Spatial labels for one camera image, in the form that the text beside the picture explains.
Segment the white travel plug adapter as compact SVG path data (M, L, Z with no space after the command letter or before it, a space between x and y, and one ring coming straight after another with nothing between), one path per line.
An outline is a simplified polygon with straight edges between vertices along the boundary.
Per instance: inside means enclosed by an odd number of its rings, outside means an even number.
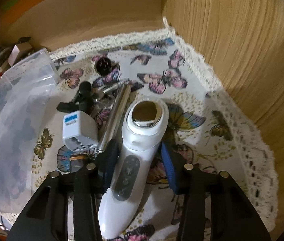
M63 142L74 153L97 147L98 128L94 119L83 111L74 111L63 116Z

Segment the clear plastic storage box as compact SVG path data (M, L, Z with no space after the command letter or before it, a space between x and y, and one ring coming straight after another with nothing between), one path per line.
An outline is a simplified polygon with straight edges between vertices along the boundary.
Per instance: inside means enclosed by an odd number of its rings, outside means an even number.
M45 48L0 79L0 213L20 213L31 197L33 149L58 79Z

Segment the black clip microphone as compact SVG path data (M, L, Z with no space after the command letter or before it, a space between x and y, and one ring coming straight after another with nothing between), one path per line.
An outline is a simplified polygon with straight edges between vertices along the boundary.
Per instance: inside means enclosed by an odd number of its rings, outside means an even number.
M73 113L79 110L87 115L91 115L94 108L91 89L91 83L88 81L81 82L74 98L70 102L59 102L56 110L65 114Z

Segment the white handheld massager device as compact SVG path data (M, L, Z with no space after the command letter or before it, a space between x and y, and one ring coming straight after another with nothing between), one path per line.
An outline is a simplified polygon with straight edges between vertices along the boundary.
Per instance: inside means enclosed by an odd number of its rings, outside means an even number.
M168 106L160 98L147 97L128 108L122 124L122 147L111 186L102 196L98 210L103 238L116 238L133 220L168 120Z

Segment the silver keys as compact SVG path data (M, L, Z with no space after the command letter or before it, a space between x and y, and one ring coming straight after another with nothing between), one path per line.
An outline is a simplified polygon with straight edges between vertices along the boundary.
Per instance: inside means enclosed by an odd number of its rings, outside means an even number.
M117 98L122 88L128 84L129 79L106 82L100 77L93 81L90 97L95 103L101 102L105 98Z

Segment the silver metal rod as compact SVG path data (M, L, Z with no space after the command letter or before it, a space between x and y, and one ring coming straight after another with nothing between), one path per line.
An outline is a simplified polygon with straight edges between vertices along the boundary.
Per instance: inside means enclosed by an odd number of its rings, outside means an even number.
M97 154L103 153L106 150L109 141L115 138L130 92L131 86L129 84L126 84L121 88L110 112L103 136L96 148Z

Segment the black round grinder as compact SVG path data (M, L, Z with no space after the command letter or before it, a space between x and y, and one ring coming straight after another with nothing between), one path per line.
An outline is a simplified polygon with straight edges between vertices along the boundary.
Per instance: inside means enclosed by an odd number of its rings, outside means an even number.
M106 76L110 74L113 68L111 60L107 57L98 59L98 61L96 61L95 67L96 67L97 73L101 76Z

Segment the butterfly print lace cloth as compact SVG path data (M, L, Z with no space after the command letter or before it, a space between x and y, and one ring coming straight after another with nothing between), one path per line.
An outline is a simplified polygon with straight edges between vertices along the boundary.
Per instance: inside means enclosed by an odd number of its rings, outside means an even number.
M230 98L213 69L173 28L97 38L49 55L59 79L46 103L33 149L31 197L52 171L62 175L74 173L98 155L97 147L74 153L65 146L62 135L66 114L56 110L59 102L70 102L83 81L92 86L100 77L106 82L128 78L131 92L114 138L119 155L122 124L132 103L147 97L160 98L168 106L169 120L133 220L116 238L102 240L177 240L184 196L176 195L169 186L161 156L162 143L201 171L228 172L254 206L268 233L274 228L278 182L271 150L253 122ZM113 67L106 76L99 75L95 67L103 57L109 58ZM111 97L94 102L90 116L97 124L99 141L115 100ZM203 240L211 240L210 203L207 194ZM67 240L75 240L72 194L67 209ZM10 222L8 234L20 213L0 213Z

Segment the white small cardboard box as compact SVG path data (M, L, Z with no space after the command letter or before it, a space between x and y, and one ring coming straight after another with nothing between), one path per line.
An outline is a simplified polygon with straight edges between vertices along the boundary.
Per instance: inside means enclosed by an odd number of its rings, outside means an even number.
M11 51L8 64L12 67L14 66L23 56L28 54L33 49L32 45L29 42L23 42L16 44Z

